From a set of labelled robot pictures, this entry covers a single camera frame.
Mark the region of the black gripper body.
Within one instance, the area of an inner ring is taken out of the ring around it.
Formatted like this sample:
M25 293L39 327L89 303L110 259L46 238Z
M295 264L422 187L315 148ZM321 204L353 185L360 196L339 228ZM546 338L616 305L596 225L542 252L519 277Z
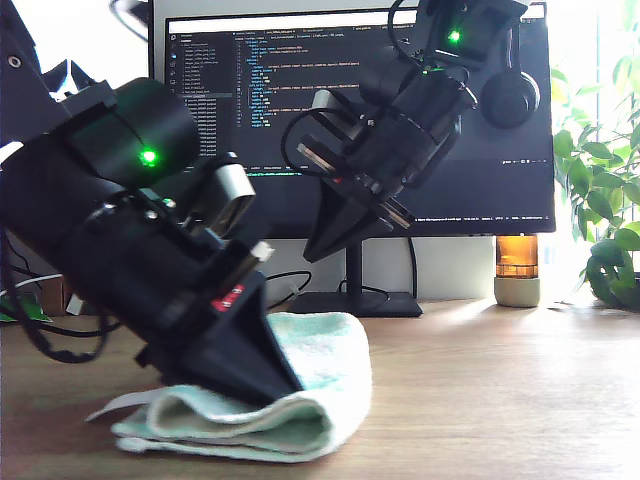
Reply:
M303 136L297 147L323 170L329 190L386 222L409 228L414 216L396 196L405 187L422 185L443 159L443 117L390 110L346 131L331 122L340 112L314 110L312 114L334 136L343 138L338 153L311 135Z
M209 231L192 236L143 194L60 193L54 214L56 267L87 300L163 350L251 294L249 277L266 249L260 224L228 242Z

